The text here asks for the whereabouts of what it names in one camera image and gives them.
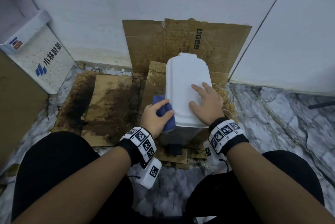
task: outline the white plastic container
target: white plastic container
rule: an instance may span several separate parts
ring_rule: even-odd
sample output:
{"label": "white plastic container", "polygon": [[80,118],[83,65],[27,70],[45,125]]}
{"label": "white plastic container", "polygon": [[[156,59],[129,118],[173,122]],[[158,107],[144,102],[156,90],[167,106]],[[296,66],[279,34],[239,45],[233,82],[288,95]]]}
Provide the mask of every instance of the white plastic container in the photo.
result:
{"label": "white plastic container", "polygon": [[161,135],[162,144],[185,145],[203,128],[207,128],[189,108],[190,101],[201,104],[201,97],[191,84],[202,87],[203,82],[212,86],[208,67],[197,55],[179,53],[167,62],[165,97],[170,99],[176,127]]}

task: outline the left hand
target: left hand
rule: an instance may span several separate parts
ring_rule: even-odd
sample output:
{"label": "left hand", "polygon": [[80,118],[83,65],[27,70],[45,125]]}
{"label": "left hand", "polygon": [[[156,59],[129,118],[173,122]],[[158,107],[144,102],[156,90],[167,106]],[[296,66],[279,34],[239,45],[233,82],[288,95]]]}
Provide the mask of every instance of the left hand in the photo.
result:
{"label": "left hand", "polygon": [[156,111],[168,102],[169,99],[165,99],[154,105],[148,105],[144,109],[140,122],[140,127],[147,129],[151,133],[153,139],[156,139],[160,135],[164,128],[164,125],[170,120],[170,118],[174,114],[174,112],[170,110],[166,112],[165,115],[162,117],[156,115]]}

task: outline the marble floor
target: marble floor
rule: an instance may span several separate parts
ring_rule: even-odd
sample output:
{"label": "marble floor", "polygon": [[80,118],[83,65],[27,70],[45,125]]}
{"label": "marble floor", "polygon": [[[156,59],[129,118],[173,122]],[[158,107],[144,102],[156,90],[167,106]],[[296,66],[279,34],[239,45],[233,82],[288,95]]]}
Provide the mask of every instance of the marble floor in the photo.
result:
{"label": "marble floor", "polygon": [[[84,70],[129,74],[87,66]],[[0,169],[0,184],[7,185],[0,197],[0,224],[10,223],[15,185],[15,176],[5,176],[4,172],[12,164],[21,163],[25,152],[48,134],[75,75],[82,71],[73,66],[58,94],[50,95],[47,110],[39,114],[19,147]],[[238,120],[250,143],[262,153],[282,149],[304,158],[320,180],[326,208],[335,215],[335,107],[307,108],[307,105],[334,98],[232,83],[228,83],[225,89],[236,107]],[[95,148],[100,155],[109,149]],[[135,174],[138,169],[138,166],[134,166],[129,173]],[[146,216],[179,216],[191,192],[207,174],[204,162],[193,161],[189,170],[162,167],[152,189],[134,184],[133,208]]]}

